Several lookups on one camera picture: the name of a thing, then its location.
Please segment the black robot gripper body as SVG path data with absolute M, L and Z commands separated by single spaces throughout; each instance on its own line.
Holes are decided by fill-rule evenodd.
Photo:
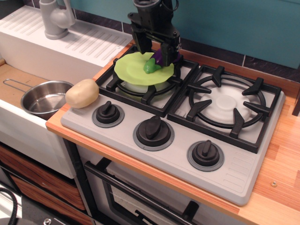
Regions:
M 179 7 L 179 1 L 171 0 L 134 0 L 137 13 L 129 13 L 131 30 L 144 32 L 151 41 L 168 43 L 180 49 L 180 33 L 172 25 L 173 13 Z

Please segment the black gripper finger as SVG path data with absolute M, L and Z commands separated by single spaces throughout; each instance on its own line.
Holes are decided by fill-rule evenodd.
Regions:
M 169 66 L 178 58 L 178 50 L 171 44 L 163 42 L 160 45 L 161 56 L 162 56 L 162 66 Z
M 132 35 L 135 45 L 141 54 L 151 51 L 152 41 L 146 36 L 146 33 L 133 31 Z

